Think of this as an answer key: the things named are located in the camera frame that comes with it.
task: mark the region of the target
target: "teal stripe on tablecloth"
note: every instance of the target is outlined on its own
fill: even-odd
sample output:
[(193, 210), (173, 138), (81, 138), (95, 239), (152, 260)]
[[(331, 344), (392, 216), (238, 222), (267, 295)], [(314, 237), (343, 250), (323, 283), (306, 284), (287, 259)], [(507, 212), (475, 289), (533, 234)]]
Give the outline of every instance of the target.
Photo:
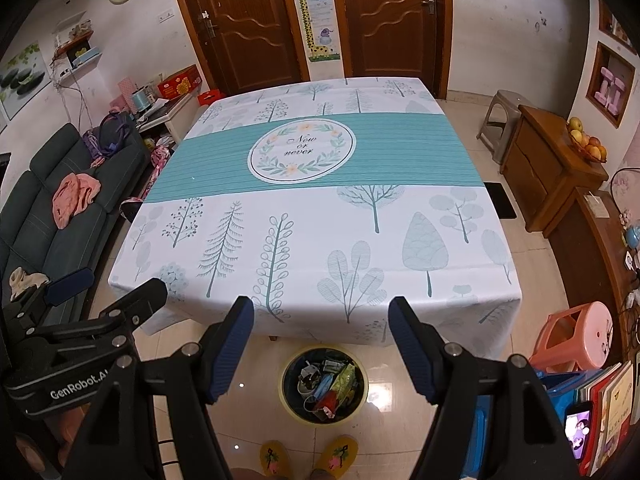
[(368, 113), (324, 118), (347, 125), (356, 136), (355, 152), (333, 173), (295, 184), (261, 181), (247, 167), (249, 151), (265, 133), (292, 120), (251, 124), (184, 140), (146, 202), (293, 187), (482, 186), (466, 149), (442, 114)]

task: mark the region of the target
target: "smartphone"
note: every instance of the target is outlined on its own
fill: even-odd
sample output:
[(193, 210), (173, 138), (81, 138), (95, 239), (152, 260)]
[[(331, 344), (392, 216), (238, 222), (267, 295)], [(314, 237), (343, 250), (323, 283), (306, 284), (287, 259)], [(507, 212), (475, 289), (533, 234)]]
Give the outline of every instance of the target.
[(581, 402), (569, 406), (564, 414), (564, 434), (571, 443), (574, 458), (580, 462), (587, 449), (587, 443), (591, 436), (593, 420), (593, 403)]

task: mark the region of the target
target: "wooden drawer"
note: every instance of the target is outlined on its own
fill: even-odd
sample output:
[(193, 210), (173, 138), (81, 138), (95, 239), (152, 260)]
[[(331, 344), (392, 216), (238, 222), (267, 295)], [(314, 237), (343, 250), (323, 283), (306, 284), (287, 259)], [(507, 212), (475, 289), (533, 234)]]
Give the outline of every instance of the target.
[(562, 164), (554, 152), (527, 121), (522, 121), (516, 145), (528, 160), (546, 192), (551, 193), (558, 185), (558, 179), (562, 174)]
[(511, 147), (503, 174), (525, 221), (529, 222), (545, 201), (547, 193), (517, 143)]

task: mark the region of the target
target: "sofa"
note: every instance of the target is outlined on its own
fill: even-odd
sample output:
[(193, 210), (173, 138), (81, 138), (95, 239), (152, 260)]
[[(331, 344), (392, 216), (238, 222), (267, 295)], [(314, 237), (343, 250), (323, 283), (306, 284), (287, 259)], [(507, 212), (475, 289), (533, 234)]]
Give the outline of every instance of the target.
[[(8, 280), (17, 267), (42, 272), (56, 280), (76, 269), (95, 270), (104, 245), (118, 219), (120, 202), (132, 190), (149, 163), (132, 120), (123, 148), (98, 168), (78, 130), (70, 123), (60, 128), (31, 159), (30, 170), (16, 182), (0, 212), (0, 272), (2, 305), (9, 303)], [(116, 121), (104, 123), (100, 143), (117, 142)], [(82, 213), (59, 230), (53, 219), (52, 198), (69, 173), (87, 173), (100, 181), (100, 192)], [(77, 321), (86, 291), (52, 308), (44, 324)]]

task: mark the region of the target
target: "brown door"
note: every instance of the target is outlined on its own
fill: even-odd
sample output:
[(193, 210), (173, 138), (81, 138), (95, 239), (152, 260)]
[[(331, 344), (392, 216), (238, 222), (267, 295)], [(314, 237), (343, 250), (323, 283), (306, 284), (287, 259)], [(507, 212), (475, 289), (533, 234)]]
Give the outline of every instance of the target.
[(188, 6), (223, 91), (236, 94), (301, 81), (283, 0), (191, 0)]
[(345, 0), (356, 76), (418, 77), (432, 93), (435, 0)]

